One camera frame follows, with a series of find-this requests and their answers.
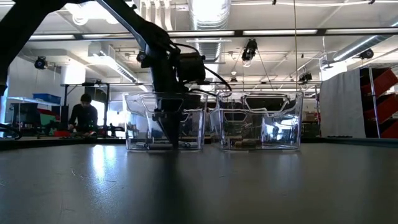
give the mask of dark shirt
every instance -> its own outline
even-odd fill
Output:
[[[79,127],[96,126],[98,120],[97,109],[91,105],[88,108],[84,108],[81,104],[75,105],[69,119],[69,124],[75,124],[76,118]]]

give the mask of clear plastic bin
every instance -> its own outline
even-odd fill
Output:
[[[297,150],[303,93],[221,92],[211,123],[224,150]]]
[[[171,100],[180,104],[175,111],[156,111],[156,102]],[[203,149],[207,96],[200,93],[131,93],[123,97],[126,112],[126,144],[128,150],[166,151],[172,145],[154,116],[180,114],[179,150]]]

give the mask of white curtain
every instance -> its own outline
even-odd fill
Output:
[[[322,136],[365,138],[359,69],[322,82],[320,90]]]

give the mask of gray table surface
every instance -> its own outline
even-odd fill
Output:
[[[0,223],[398,223],[398,150],[4,151]]]

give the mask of blue box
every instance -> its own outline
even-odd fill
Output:
[[[33,99],[40,99],[49,103],[61,104],[61,98],[47,93],[33,93]]]

